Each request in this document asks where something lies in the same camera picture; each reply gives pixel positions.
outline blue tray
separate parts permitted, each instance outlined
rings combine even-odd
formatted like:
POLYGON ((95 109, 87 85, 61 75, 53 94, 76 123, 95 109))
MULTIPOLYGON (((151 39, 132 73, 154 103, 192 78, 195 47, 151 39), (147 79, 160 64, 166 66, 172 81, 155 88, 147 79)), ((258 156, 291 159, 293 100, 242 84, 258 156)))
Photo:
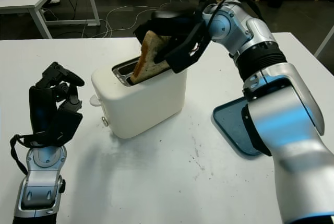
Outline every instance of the blue tray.
POLYGON ((253 147, 241 116, 246 104, 246 99, 242 97, 220 105, 213 110, 213 119, 239 151, 256 156, 261 152, 253 147))

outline dark floor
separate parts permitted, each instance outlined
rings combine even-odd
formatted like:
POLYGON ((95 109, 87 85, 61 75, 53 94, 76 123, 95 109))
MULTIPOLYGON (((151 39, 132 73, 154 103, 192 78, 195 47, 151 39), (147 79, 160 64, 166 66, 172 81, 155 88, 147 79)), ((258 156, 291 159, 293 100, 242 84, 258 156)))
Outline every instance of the dark floor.
MULTIPOLYGON (((106 19, 109 11, 129 5, 136 6, 160 6, 170 0, 96 0, 100 19, 106 19)), ((195 3, 198 0, 182 0, 195 3)), ((85 0, 78 0, 76 19, 93 18, 89 1, 86 9, 85 0)), ((328 31, 334 24, 334 3, 329 1, 289 0, 285 1, 281 8, 271 8, 265 1, 257 2, 266 22, 272 32, 291 32, 309 50, 314 53, 328 31)), ((74 15, 68 0, 61 0, 61 4, 50 8, 59 19, 71 19, 74 15)), ((113 29, 130 27, 139 12, 153 8, 132 8, 112 12, 108 21, 113 29)), ((150 11, 138 16, 136 25, 149 19, 150 11)), ((50 12, 46 13, 47 19, 54 19, 50 12)), ((105 31, 104 22, 100 27, 86 27, 85 34, 92 37, 105 31)), ((80 38, 83 25, 79 26, 54 26, 49 30, 54 38, 80 38)), ((132 37, 133 29, 114 31, 112 37, 132 37)), ((41 36, 29 14, 0 15, 0 40, 13 39, 40 39, 41 36)), ((334 44, 327 47, 320 56, 320 61, 334 74, 334 44)))

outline white table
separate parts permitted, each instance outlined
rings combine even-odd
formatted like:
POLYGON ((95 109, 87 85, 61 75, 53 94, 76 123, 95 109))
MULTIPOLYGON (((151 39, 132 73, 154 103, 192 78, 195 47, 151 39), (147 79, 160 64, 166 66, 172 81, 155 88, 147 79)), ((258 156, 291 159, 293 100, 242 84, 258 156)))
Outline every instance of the white table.
MULTIPOLYGON (((334 77, 293 35, 274 35, 319 103, 327 125, 323 141, 334 151, 334 77)), ((89 98, 91 73, 111 59, 137 56, 136 39, 2 41, 0 49, 0 223, 11 223, 23 179, 9 140, 31 133, 28 90, 53 61, 86 81, 79 89, 84 119, 66 145, 57 223, 281 223, 272 158, 237 154, 212 123, 216 106, 242 95, 242 80, 222 46, 210 44, 189 68, 183 110, 132 139, 114 136, 89 98)), ((22 160, 26 153, 18 145, 22 160)))
POLYGON ((46 21, 40 11, 47 0, 0 0, 0 14, 30 13, 43 38, 51 39, 47 28, 50 25, 71 25, 86 23, 89 26, 99 26, 100 20, 94 0, 89 0, 94 13, 94 19, 46 21))

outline toast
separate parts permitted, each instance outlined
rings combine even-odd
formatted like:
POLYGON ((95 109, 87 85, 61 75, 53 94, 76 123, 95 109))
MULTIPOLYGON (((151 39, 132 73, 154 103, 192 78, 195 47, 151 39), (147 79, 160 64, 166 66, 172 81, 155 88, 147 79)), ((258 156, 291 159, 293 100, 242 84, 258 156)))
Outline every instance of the toast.
POLYGON ((170 36, 159 36, 152 31, 147 31, 141 45, 139 61, 130 76, 134 84, 149 79, 170 68, 166 61, 157 64, 154 63, 157 53, 168 44, 170 38, 170 36))

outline white cable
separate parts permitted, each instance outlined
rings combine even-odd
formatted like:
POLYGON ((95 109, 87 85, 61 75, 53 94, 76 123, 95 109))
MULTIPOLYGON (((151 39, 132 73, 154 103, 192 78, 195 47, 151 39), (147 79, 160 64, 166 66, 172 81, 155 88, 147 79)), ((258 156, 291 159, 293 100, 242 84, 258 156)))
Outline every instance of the white cable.
POLYGON ((108 14, 106 15, 105 20, 101 19, 102 21, 105 22, 105 28, 106 28, 106 31, 105 31, 105 32, 102 32, 102 33, 99 33, 99 34, 96 34, 96 35, 92 36, 91 38, 94 38, 94 37, 96 37, 96 36, 100 36, 100 35, 103 35, 103 34, 104 34, 103 38, 105 38, 109 32, 110 32, 109 38, 111 38, 111 37, 112 37, 112 34, 113 34, 113 31, 124 31, 124 30, 129 30, 129 29, 133 28, 133 27, 136 25, 137 20, 138 20, 138 16, 139 16, 140 14, 142 14, 142 13, 144 13, 144 12, 146 12, 146 11, 151 11, 151 10, 156 10, 156 9, 148 9, 148 10, 144 10, 144 11, 139 12, 139 13, 137 14, 137 16, 136 16, 135 22, 133 23, 133 25, 132 25, 131 27, 129 27, 129 28, 125 28, 125 29, 115 29, 115 30, 112 29, 112 27, 110 26, 109 21, 108 21, 108 16, 109 16, 113 11, 116 11, 116 10, 119 10, 119 9, 122 9, 122 8, 126 8, 126 7, 161 8, 162 6, 164 6, 164 5, 166 5, 166 4, 169 4, 169 3, 171 3, 172 1, 173 1, 173 0, 170 0, 168 3, 164 3, 164 4, 160 5, 160 6, 122 6, 122 7, 115 8, 115 9, 113 9, 113 10, 111 10, 111 11, 108 12, 108 14))
POLYGON ((134 22, 133 25, 132 25, 131 27, 129 27, 129 28, 125 28, 125 29, 115 29, 115 30, 112 29, 111 34, 110 34, 110 38, 111 38, 111 36, 113 35, 113 31, 124 31, 124 30, 129 30, 129 29, 131 29, 132 27, 134 27, 134 26, 136 25, 136 23, 137 23, 137 19, 138 19, 139 14, 142 14, 142 13, 144 13, 144 12, 146 12, 146 11, 155 11, 155 10, 156 10, 156 9, 148 9, 148 10, 141 11, 140 13, 138 13, 137 16, 136 16, 136 20, 135 20, 135 22, 134 22))
POLYGON ((59 20, 59 18, 57 16, 55 16, 54 13, 50 9, 47 9, 45 7, 42 7, 41 9, 44 9, 44 10, 47 10, 47 11, 51 12, 53 17, 55 17, 57 19, 57 21, 59 20))
POLYGON ((96 36, 100 36, 100 35, 102 35, 102 34, 104 34, 103 38, 105 38, 105 37, 107 36, 107 34, 108 34, 109 32, 111 32, 112 29, 111 29, 109 23, 108 23, 106 20, 104 20, 104 19, 100 19, 100 21, 103 21, 103 22, 105 23, 106 31, 105 31, 105 32, 102 32, 102 33, 99 33, 99 34, 96 34, 96 35, 92 36, 91 38, 95 38, 96 36))

